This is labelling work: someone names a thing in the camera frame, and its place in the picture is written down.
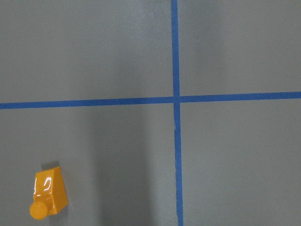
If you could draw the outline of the orange trapezoid block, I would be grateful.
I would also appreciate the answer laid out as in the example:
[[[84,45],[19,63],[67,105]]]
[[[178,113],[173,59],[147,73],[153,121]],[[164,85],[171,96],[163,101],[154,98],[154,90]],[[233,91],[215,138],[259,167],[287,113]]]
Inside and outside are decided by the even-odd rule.
[[[33,203],[29,212],[35,220],[58,214],[68,205],[61,168],[55,167],[35,174]]]

